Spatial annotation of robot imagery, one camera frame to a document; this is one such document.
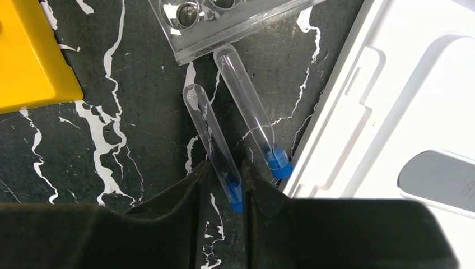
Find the rack hole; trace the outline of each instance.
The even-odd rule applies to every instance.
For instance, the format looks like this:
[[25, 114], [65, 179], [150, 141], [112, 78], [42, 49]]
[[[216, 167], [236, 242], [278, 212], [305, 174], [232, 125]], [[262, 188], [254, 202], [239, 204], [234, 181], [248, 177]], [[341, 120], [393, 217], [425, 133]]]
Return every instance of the rack hole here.
[[189, 28], [198, 18], [198, 7], [191, 3], [183, 4], [177, 10], [177, 17], [183, 27]]
[[219, 8], [228, 9], [236, 4], [236, 0], [214, 0], [213, 4]]

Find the gray plastic part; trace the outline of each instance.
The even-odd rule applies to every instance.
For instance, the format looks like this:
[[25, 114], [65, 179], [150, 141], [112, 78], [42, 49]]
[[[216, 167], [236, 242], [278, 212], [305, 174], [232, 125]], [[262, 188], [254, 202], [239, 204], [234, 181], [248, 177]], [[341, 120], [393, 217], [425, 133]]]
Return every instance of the gray plastic part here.
[[475, 212], [475, 165], [462, 156], [425, 151], [404, 166], [398, 187], [416, 197]]
[[230, 8], [216, 0], [148, 1], [182, 65], [324, 0], [228, 0]]

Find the yellow plastic object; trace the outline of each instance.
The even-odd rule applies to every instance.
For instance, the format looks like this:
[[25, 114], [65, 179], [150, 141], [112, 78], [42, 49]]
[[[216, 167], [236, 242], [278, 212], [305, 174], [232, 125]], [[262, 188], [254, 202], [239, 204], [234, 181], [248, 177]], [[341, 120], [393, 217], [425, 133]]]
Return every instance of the yellow plastic object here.
[[38, 0], [0, 0], [0, 114], [82, 97]]

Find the clear plastic test tube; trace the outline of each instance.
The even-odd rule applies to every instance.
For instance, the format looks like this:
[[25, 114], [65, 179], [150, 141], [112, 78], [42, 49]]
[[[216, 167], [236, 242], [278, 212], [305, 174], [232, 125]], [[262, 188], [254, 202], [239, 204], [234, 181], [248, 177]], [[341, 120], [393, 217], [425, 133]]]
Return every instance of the clear plastic test tube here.
[[271, 121], [267, 117], [243, 62], [232, 45], [215, 50], [215, 63], [223, 76], [241, 115], [246, 122], [266, 164], [278, 180], [290, 177], [292, 165], [277, 142]]
[[241, 176], [232, 159], [206, 92], [198, 84], [189, 85], [183, 89], [183, 100], [232, 210], [241, 213], [243, 211]]

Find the black marble surface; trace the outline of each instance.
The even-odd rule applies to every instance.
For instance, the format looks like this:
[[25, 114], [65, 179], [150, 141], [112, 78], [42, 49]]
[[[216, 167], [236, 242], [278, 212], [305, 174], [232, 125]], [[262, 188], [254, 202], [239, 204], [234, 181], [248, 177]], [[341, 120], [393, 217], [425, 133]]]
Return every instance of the black marble surface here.
[[[206, 157], [181, 96], [193, 81], [215, 98], [236, 164], [252, 160], [271, 178], [210, 55], [179, 67], [148, 1], [85, 2], [41, 2], [85, 98], [0, 115], [1, 202], [124, 212], [169, 188]], [[310, 20], [304, 12], [234, 43], [289, 155], [361, 3], [326, 0]], [[209, 198], [202, 268], [245, 268], [242, 216], [218, 182]]]

